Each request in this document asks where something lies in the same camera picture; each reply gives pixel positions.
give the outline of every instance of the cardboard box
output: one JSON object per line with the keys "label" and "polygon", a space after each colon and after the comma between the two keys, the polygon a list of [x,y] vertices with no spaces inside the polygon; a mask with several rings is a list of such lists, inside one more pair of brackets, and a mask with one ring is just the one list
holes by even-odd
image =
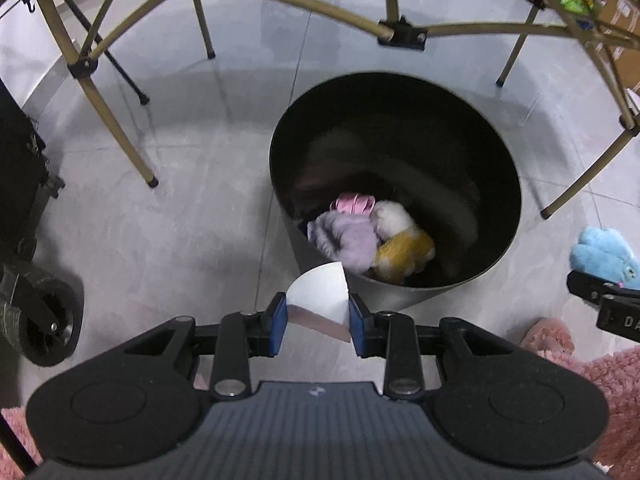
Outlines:
{"label": "cardboard box", "polygon": [[[640,11],[629,5],[626,0],[607,0],[598,18],[603,22],[640,35]],[[621,46],[609,48],[613,54],[622,84],[626,88],[640,93],[640,51]],[[603,45],[599,45],[597,48],[601,56],[604,54],[602,49]]]}

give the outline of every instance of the gray tile floor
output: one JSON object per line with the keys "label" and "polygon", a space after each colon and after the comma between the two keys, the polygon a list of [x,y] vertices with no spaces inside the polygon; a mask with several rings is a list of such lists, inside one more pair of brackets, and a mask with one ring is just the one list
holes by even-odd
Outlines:
{"label": "gray tile floor", "polygon": [[[109,25],[143,0],[116,0]],[[384,0],[327,0],[373,19]],[[416,23],[522,20],[524,0],[400,0]],[[96,12],[87,2],[86,12]],[[425,52],[389,50],[321,16],[264,0],[204,0],[217,58],[205,60],[190,0],[170,0],[111,49],[151,97],[140,107],[106,60],[95,79],[161,184],[149,191],[68,80],[40,118],[66,189],[40,225],[36,260],[75,276],[84,293],[76,353],[54,369],[7,365],[21,400],[47,377],[178,315],[217,322],[264,308],[297,276],[268,176],[271,133],[289,102],[334,75],[390,70],[422,76],[477,107],[503,135],[522,176],[518,235],[481,278],[408,310],[418,322],[461,316],[518,341],[542,316],[567,320],[578,355],[629,345],[599,332],[595,312],[564,288],[568,251],[587,224],[619,228],[640,250],[640,148],[632,143],[549,221],[538,211],[619,134],[618,114],[576,44],[532,38],[503,90],[494,81],[514,37],[429,40]],[[542,18],[553,17],[543,14]],[[74,36],[78,26],[69,22]],[[299,327],[254,379],[382,379],[380,360]],[[430,383],[436,383],[426,361]]]}

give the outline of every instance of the tan metal frame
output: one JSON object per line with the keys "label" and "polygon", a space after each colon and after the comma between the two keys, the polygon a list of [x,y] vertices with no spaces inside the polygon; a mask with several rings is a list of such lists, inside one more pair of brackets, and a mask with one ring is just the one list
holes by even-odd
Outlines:
{"label": "tan metal frame", "polygon": [[[66,62],[71,65],[78,62],[93,62],[97,60],[117,39],[125,34],[133,25],[139,22],[144,16],[154,10],[157,6],[166,0],[147,0],[127,16],[119,25],[117,25],[98,45],[92,49],[95,36],[98,29],[102,25],[104,17],[108,12],[114,0],[104,0],[100,6],[97,16],[84,40],[80,52],[76,50],[69,35],[63,25],[62,19],[56,10],[53,0],[37,0],[42,10],[43,16],[49,26],[53,37],[58,44],[60,51]],[[299,7],[327,16],[338,22],[351,25],[351,27],[359,28],[377,38],[388,41],[394,34],[393,30],[385,25],[373,22],[363,16],[359,16],[341,7],[334,6],[319,0],[275,0],[284,4]],[[557,36],[561,38],[573,38],[577,40],[583,47],[585,53],[590,57],[592,63],[600,73],[604,83],[607,85],[612,97],[615,99],[621,113],[621,122],[625,125],[625,131],[612,143],[612,145],[602,154],[602,156],[587,170],[585,173],[573,183],[561,196],[558,197],[551,205],[544,208],[541,213],[544,218],[549,218],[558,208],[563,206],[569,199],[575,196],[582,188],[584,188],[613,158],[630,142],[634,137],[632,130],[637,127],[638,121],[636,117],[637,111],[630,109],[627,102],[625,89],[620,83],[615,66],[613,65],[612,55],[609,46],[622,46],[624,48],[632,48],[640,50],[640,36],[628,32],[620,27],[615,27],[609,23],[603,23],[595,19],[594,16],[580,16],[581,19],[589,19],[593,23],[593,30],[583,30],[576,22],[576,16],[565,10],[558,0],[530,0],[544,2],[544,4],[552,8],[564,21],[564,25],[546,25],[536,24],[534,21],[538,14],[538,6],[533,5],[532,9],[524,21],[524,23],[497,22],[497,23],[440,23],[434,25],[425,25],[421,27],[427,37],[438,36],[457,36],[462,34],[517,34],[518,39],[514,46],[509,59],[498,78],[499,83],[503,83],[507,77],[511,67],[516,61],[520,49],[524,41],[530,35],[537,36]],[[629,0],[630,3],[640,5],[640,0]],[[389,22],[395,22],[400,18],[398,0],[385,0],[386,2],[386,19]],[[207,57],[215,56],[212,41],[207,28],[204,10],[202,8],[202,0],[193,0],[196,11],[196,17],[202,38],[204,40]],[[604,44],[605,59],[596,52],[596,47]],[[92,103],[107,128],[113,134],[113,137],[122,147],[123,151],[129,157],[135,168],[140,172],[149,186],[154,187],[158,184],[153,172],[145,164],[133,145],[127,139],[126,134],[118,124],[116,117],[110,111],[106,102],[103,100],[100,92],[98,92],[90,76],[81,77],[78,83]]]}

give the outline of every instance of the white plush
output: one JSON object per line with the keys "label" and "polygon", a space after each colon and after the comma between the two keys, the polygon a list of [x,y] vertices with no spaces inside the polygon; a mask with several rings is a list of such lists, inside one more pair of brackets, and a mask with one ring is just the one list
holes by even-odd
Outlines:
{"label": "white plush", "polygon": [[402,204],[390,200],[376,202],[371,212],[371,222],[378,238],[383,242],[409,227],[415,226],[414,220]]}

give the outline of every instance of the pink object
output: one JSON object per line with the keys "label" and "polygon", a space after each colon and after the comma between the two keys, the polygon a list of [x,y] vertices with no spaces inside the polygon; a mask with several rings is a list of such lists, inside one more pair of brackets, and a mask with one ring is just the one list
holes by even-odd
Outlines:
{"label": "pink object", "polygon": [[361,195],[360,193],[342,193],[331,203],[331,211],[339,211],[352,215],[370,215],[376,199],[371,195]]}
{"label": "pink object", "polygon": [[608,474],[617,480],[640,479],[640,346],[583,363],[573,357],[571,335],[557,319],[537,323],[522,345],[603,391],[610,420],[595,460],[610,466]]}
{"label": "pink object", "polygon": [[[33,437],[27,428],[27,420],[24,416],[24,408],[3,408],[2,416],[11,426],[24,449],[33,457],[36,464],[42,462],[42,457],[38,453],[38,449],[33,441]],[[4,450],[4,447],[0,446],[0,479],[2,480],[20,480],[24,478],[24,475],[20,471],[15,462]]]}

